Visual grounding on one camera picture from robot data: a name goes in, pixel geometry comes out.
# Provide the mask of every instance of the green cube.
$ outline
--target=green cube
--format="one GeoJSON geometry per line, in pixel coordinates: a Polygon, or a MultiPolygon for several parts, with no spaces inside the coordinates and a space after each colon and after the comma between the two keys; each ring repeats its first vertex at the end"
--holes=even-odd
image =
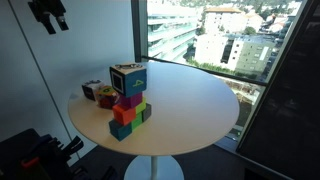
{"type": "Polygon", "coordinates": [[[132,131],[135,130],[138,126],[140,126],[140,124],[142,124],[142,113],[138,113],[137,117],[131,121],[131,127],[132,127],[132,131]]]}
{"type": "Polygon", "coordinates": [[[147,106],[147,100],[145,97],[142,97],[142,102],[136,106],[136,114],[146,109],[146,106],[147,106]]]}

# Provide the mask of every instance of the dark floor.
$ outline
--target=dark floor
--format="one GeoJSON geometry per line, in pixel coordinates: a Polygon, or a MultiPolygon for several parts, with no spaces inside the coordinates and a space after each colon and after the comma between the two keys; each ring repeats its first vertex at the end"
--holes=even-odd
{"type": "MultiPolygon", "coordinates": [[[[173,156],[180,164],[185,180],[283,180],[283,177],[271,173],[252,163],[216,146],[173,156]]],[[[84,166],[93,180],[101,180],[109,166],[116,169],[118,179],[122,180],[126,168],[135,158],[97,146],[71,169],[84,166]]]]}

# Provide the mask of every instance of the orange cube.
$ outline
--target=orange cube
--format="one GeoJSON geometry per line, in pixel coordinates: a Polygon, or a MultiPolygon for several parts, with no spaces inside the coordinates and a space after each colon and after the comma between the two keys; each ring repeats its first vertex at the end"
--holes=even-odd
{"type": "Polygon", "coordinates": [[[136,118],[136,108],[127,108],[120,104],[112,107],[114,119],[125,126],[136,118]]]}

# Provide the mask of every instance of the glass window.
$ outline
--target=glass window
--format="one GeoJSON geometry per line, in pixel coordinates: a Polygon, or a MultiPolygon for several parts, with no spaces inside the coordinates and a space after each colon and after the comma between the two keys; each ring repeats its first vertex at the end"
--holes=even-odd
{"type": "Polygon", "coordinates": [[[304,1],[264,2],[146,1],[147,25],[140,28],[141,47],[147,48],[147,52],[142,53],[145,60],[170,61],[210,70],[224,78],[239,102],[245,102],[240,107],[238,121],[241,123],[228,135],[235,140],[281,61],[304,8],[304,1]]]}

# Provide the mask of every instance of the white table base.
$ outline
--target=white table base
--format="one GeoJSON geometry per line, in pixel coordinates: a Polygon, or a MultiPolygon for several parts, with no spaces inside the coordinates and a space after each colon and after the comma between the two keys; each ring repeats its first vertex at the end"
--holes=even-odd
{"type": "Polygon", "coordinates": [[[137,156],[128,166],[125,180],[183,180],[179,163],[172,156],[137,156]]]}

